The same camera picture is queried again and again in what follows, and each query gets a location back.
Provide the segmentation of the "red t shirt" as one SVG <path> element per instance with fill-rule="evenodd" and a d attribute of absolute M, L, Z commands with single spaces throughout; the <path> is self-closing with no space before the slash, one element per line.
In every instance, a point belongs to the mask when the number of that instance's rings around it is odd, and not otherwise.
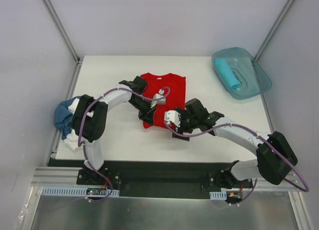
<path fill-rule="evenodd" d="M 162 87 L 169 87 L 170 94 L 163 105 L 157 105 L 154 113 L 154 126 L 166 128 L 164 125 L 164 113 L 175 108 L 184 109 L 186 96 L 186 77 L 168 73 L 162 76 L 156 76 L 151 73 L 141 75 L 148 84 L 144 92 L 147 98 L 153 98 Z"/>

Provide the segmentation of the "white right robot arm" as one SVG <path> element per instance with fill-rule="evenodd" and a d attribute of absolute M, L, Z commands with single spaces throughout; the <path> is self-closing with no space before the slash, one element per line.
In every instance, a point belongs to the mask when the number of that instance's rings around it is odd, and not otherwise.
<path fill-rule="evenodd" d="M 251 130 L 233 122 L 219 112 L 208 112 L 198 99 L 185 103 L 185 108 L 175 108 L 164 115 L 166 125 L 174 125 L 172 136 L 189 140 L 193 130 L 227 139 L 253 153 L 256 158 L 235 160 L 213 179 L 217 186 L 231 189 L 248 179 L 264 178 L 279 185 L 296 166 L 298 159 L 285 136 L 280 132 L 267 134 Z"/>

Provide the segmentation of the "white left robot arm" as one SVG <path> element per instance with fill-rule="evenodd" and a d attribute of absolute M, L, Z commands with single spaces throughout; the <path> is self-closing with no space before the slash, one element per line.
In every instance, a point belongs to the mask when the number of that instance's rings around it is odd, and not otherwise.
<path fill-rule="evenodd" d="M 136 76 L 133 81 L 120 81 L 115 88 L 97 98 L 89 95 L 80 97 L 71 121 L 71 127 L 78 136 L 78 146 L 83 147 L 85 157 L 77 184 L 108 183 L 105 180 L 104 159 L 99 141 L 105 130 L 108 111 L 128 102 L 138 110 L 140 120 L 154 124 L 157 104 L 151 98 L 143 97 L 147 87 L 146 80 Z"/>

